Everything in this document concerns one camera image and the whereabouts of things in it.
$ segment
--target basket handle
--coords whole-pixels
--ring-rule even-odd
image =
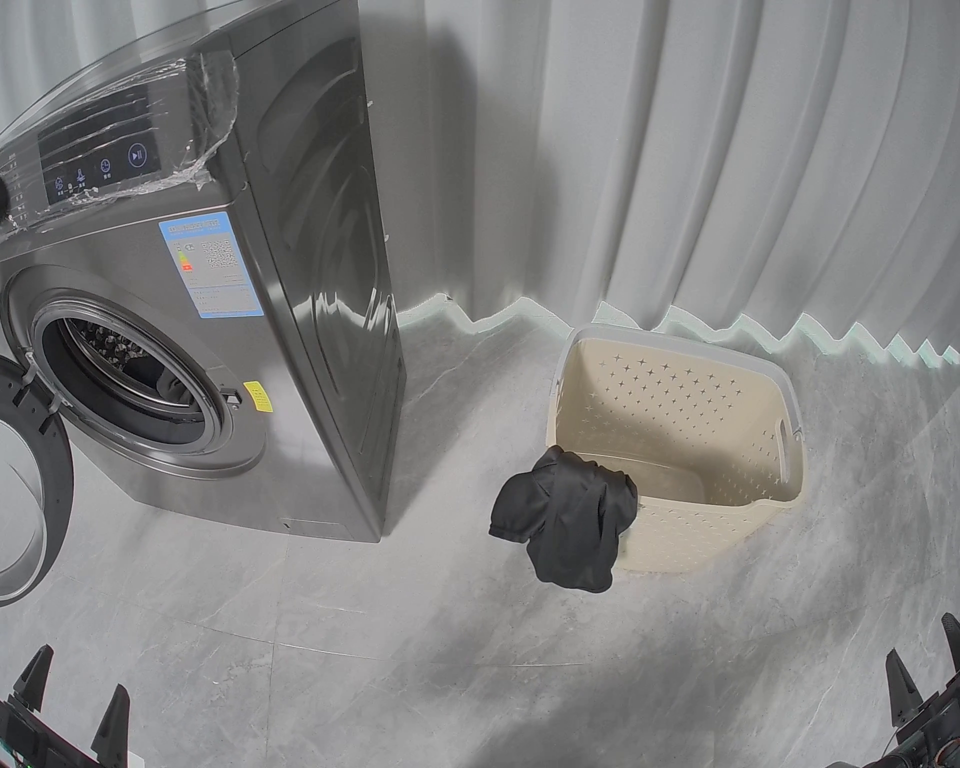
[[[786,422],[783,419],[777,419],[777,425],[774,427],[774,434],[777,436],[777,451],[780,453],[780,481],[783,485],[790,482],[790,458],[787,452],[787,429]]]

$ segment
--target plastic wrap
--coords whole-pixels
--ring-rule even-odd
[[[237,115],[229,51],[168,60],[90,90],[0,136],[10,212],[0,242],[78,207],[210,181]]]

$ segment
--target plastic basket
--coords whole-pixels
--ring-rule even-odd
[[[636,483],[636,522],[616,563],[630,570],[692,570],[805,493],[804,435],[786,373],[659,333],[573,331],[546,441]]]

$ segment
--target washing machine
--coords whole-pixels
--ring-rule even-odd
[[[30,510],[0,605],[60,551],[73,448],[155,507],[379,540],[405,371],[355,0],[114,52],[0,136],[0,180],[0,492]]]

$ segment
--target display panel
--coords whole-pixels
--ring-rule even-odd
[[[37,135],[50,205],[160,170],[145,84],[110,93]]]

